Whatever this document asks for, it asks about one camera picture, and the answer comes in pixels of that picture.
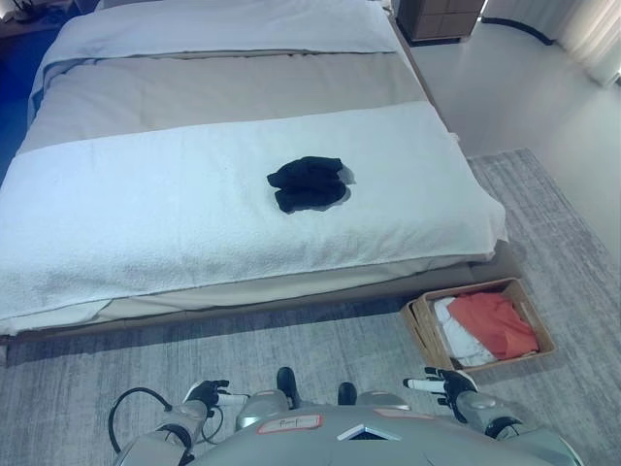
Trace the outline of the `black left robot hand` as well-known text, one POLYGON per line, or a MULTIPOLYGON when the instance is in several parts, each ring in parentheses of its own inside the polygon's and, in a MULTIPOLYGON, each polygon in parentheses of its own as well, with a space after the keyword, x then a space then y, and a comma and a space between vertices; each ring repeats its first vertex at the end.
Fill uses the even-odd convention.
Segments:
POLYGON ((228 380, 198 381, 186 393, 183 402, 200 401, 207 409, 229 406, 243 406, 249 399, 248 394, 232 393, 228 391, 228 380))

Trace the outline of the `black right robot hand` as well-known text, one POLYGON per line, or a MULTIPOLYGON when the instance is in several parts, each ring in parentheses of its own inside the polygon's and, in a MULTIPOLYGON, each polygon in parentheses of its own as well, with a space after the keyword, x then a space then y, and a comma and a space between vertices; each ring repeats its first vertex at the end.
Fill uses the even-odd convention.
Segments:
POLYGON ((423 379, 405 378, 403 386, 433 394, 440 406, 454 408, 457 397, 464 392, 477 392, 478 388, 466 373, 428 366, 423 379))

